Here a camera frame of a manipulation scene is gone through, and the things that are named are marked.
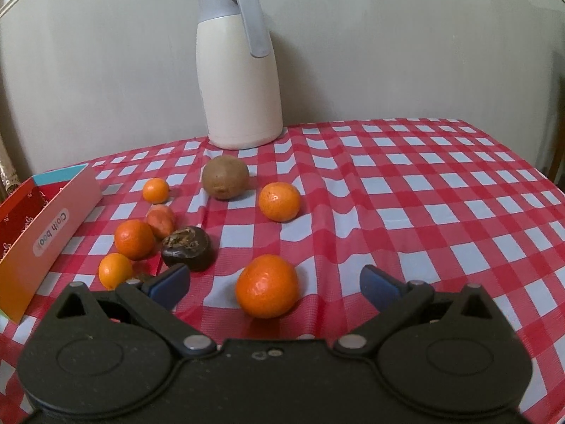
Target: gray thermos lid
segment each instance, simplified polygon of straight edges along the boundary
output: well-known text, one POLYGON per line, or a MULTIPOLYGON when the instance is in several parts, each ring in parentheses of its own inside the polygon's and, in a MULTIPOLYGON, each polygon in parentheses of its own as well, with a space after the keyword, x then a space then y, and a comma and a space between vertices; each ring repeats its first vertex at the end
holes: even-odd
POLYGON ((251 56, 269 55, 270 36, 259 0, 198 0, 198 9, 198 23, 241 14, 251 56))

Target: peeled tangerine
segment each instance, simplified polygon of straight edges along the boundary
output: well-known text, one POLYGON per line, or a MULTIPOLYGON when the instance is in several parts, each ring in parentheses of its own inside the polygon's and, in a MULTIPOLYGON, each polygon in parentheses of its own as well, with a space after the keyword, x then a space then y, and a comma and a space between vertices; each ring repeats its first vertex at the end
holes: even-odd
POLYGON ((145 221, 157 239, 163 240, 174 231, 174 218, 161 209, 149 210, 145 221))
POLYGON ((153 210, 159 210, 163 213, 166 213, 171 218, 171 220, 173 220, 173 222, 174 222, 173 209, 171 209, 168 205, 166 205, 166 204, 155 204, 155 205, 153 205, 149 208, 150 212, 152 212, 153 210))

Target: dark brown fruit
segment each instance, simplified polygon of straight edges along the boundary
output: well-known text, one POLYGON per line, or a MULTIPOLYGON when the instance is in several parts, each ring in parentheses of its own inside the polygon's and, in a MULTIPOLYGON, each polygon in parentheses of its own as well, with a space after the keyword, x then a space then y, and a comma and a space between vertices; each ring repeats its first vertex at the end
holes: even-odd
POLYGON ((204 271, 214 262, 215 254, 208 234, 197 226, 187 226, 163 240, 161 257, 169 267, 184 263, 191 271, 204 271))
POLYGON ((249 188, 249 169, 234 156, 215 157, 204 166, 202 186, 213 198, 234 198, 249 188))

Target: red checkered tablecloth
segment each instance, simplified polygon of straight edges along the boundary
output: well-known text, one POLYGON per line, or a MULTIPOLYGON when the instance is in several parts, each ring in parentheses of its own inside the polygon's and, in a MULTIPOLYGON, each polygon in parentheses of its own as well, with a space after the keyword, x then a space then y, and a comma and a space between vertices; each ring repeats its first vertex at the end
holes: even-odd
MULTIPOLYGON (((221 151, 193 139, 91 162, 100 204, 53 265, 22 324, 0 319, 0 419, 30 411, 15 375, 23 344, 71 281, 102 288, 98 263, 114 251, 125 219, 144 218, 143 184, 165 178, 178 224, 202 225, 219 246, 215 265, 194 273, 176 315, 222 342, 227 337, 315 335, 334 340, 375 315, 359 293, 359 272, 375 263, 397 279, 459 291, 478 282, 494 297, 533 358, 521 409, 536 424, 565 407, 565 196, 541 173, 484 132, 456 120, 404 119, 302 125, 275 142, 221 151), (292 183, 301 215, 268 221, 256 191, 221 202, 200 186, 220 154, 247 163, 253 188, 292 183), (296 265, 303 298, 280 320, 252 320, 233 286, 261 254, 296 265)), ((151 268, 155 259, 139 266, 151 268)))

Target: white thermos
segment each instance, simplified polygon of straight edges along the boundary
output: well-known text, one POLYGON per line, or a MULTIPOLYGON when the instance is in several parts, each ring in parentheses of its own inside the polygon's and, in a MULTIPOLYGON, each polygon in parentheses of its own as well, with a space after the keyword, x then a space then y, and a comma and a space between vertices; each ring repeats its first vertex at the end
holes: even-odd
POLYGON ((198 0, 198 84, 208 137, 228 150, 271 142, 283 129, 279 77, 259 0, 198 0))

